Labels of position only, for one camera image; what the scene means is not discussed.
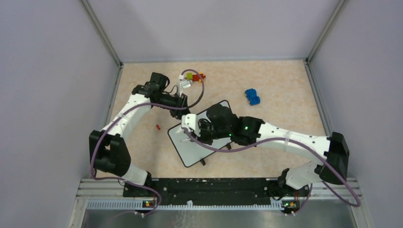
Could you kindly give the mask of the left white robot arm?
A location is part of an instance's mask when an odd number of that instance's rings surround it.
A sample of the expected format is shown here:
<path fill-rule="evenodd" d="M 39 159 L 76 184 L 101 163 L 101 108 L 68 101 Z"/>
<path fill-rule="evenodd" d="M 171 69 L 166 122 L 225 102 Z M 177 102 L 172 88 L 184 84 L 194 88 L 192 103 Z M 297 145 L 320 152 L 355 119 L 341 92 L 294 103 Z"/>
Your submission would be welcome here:
<path fill-rule="evenodd" d="M 152 192 L 149 173 L 132 164 L 126 141 L 132 130 L 153 107 L 170 111 L 173 118 L 180 119 L 189 114 L 188 96 L 171 95 L 166 91 L 170 79 L 153 72 L 144 85 L 137 85 L 121 111 L 102 130 L 93 130 L 89 136 L 90 165 L 95 171 L 111 173 L 119 180 L 134 183 L 134 190 L 140 196 Z"/>

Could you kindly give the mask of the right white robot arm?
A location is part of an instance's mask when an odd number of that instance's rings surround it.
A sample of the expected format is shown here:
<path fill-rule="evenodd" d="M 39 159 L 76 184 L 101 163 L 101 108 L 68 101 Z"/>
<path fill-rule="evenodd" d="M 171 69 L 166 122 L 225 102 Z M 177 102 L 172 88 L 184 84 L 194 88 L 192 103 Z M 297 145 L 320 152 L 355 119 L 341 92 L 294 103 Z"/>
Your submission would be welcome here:
<path fill-rule="evenodd" d="M 221 104 L 208 108 L 206 117 L 197 120 L 197 126 L 199 129 L 193 135 L 206 145 L 229 138 L 242 149 L 274 148 L 308 159 L 308 163 L 287 168 L 279 176 L 278 188 L 285 196 L 311 183 L 343 185 L 346 182 L 350 151 L 341 133 L 332 132 L 330 136 L 297 133 L 259 118 L 236 116 Z"/>

